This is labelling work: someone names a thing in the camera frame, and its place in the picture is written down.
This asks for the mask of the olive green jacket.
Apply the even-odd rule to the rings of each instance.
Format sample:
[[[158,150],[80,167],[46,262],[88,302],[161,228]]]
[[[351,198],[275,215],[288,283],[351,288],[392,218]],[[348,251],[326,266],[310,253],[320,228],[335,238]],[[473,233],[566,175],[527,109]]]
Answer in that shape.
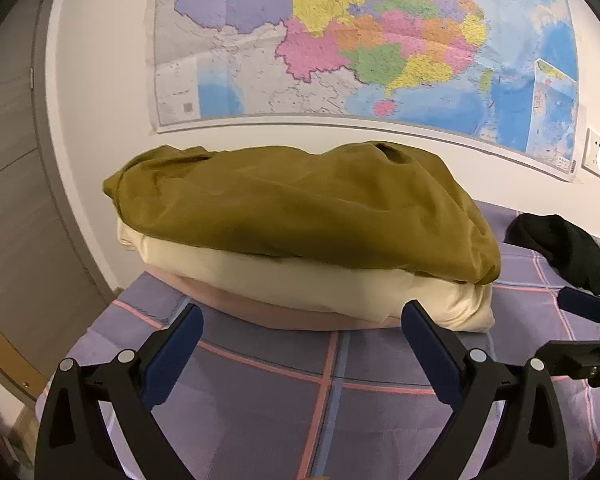
[[[368,141],[143,152],[102,185],[130,228],[168,242],[485,285],[501,254],[442,159]]]

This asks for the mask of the black garment on bed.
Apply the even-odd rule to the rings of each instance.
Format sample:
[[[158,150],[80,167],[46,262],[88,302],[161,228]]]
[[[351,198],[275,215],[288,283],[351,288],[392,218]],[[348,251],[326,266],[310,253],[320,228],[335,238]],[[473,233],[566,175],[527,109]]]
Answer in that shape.
[[[600,295],[600,246],[580,226],[558,214],[520,214],[505,241],[538,252],[570,285]]]

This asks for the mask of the cream folded garment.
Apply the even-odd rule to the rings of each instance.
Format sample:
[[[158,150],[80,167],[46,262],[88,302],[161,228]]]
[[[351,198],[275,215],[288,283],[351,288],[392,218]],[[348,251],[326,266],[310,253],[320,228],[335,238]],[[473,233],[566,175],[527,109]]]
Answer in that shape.
[[[297,310],[334,312],[380,324],[400,320],[417,300],[438,325],[485,333],[494,324],[489,285],[457,283],[403,270],[354,270],[299,258],[279,259],[158,240],[119,222],[117,236],[145,266],[232,294]]]

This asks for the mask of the grey wardrobe door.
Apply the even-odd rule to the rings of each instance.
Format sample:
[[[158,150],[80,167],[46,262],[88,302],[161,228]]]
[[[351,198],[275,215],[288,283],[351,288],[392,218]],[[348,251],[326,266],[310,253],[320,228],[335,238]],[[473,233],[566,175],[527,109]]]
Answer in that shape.
[[[52,3],[0,2],[0,383],[28,405],[114,298],[54,152],[45,80]]]

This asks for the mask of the purple plaid bed sheet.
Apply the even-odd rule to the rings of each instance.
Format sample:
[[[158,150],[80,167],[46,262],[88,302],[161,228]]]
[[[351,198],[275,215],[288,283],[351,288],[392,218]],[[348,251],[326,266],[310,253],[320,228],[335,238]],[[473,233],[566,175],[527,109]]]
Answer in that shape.
[[[524,364],[550,340],[600,338],[600,324],[560,310],[567,283],[544,257],[504,244],[519,211],[478,203],[501,246],[495,325],[460,333],[502,363]],[[189,298],[148,272],[68,352],[107,363],[169,325]],[[408,479],[452,410],[438,401],[400,328],[344,333],[268,330],[200,305],[204,333],[165,404],[152,411],[196,479]],[[600,388],[553,379],[570,474],[593,466]]]

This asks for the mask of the pink folded garment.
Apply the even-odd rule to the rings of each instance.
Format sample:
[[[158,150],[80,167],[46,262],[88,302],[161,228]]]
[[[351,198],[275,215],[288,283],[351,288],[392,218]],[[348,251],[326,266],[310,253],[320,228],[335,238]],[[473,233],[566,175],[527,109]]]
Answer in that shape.
[[[344,332],[345,330],[388,330],[398,328],[398,318],[374,324],[334,312],[313,312],[279,307],[226,292],[192,278],[183,278],[148,266],[146,271],[206,307],[270,330],[306,330],[307,332]]]

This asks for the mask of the white wall socket left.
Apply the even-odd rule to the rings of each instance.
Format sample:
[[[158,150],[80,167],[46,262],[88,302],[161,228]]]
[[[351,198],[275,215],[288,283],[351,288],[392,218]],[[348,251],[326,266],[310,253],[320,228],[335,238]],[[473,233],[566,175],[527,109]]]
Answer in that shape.
[[[582,167],[600,177],[600,135],[588,128]]]

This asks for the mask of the colourful wall map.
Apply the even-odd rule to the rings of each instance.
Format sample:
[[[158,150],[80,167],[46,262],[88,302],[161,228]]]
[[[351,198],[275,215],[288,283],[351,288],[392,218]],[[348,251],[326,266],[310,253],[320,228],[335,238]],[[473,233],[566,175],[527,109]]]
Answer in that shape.
[[[149,0],[151,120],[369,119],[570,179],[568,0]]]

